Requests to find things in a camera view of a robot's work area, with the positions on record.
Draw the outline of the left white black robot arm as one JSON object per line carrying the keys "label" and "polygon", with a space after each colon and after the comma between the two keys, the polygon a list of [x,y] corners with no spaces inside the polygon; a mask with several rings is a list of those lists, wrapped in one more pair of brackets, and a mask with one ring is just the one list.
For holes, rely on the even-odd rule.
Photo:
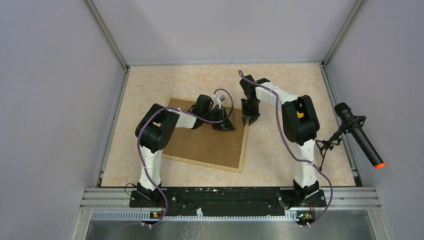
{"label": "left white black robot arm", "polygon": [[201,94],[187,110],[155,103],[139,122],[135,136],[142,170],[136,193],[147,206],[154,207],[160,202],[162,153],[175,129],[196,130],[203,124],[211,124],[217,131],[235,131],[236,128],[230,121],[234,107],[227,110],[222,105],[224,100],[224,95]]}

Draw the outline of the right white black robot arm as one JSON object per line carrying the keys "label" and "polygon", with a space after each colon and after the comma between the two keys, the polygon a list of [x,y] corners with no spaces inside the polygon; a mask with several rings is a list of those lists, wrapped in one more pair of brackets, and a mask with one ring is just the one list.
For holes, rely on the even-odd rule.
{"label": "right white black robot arm", "polygon": [[260,117],[259,105],[266,102],[275,108],[278,131],[287,151],[295,160],[293,200],[307,206],[319,191],[315,174],[314,148],[320,123],[312,99],[308,95],[288,93],[270,80],[254,80],[242,71],[239,82],[245,98],[241,99],[243,124],[251,125]]}

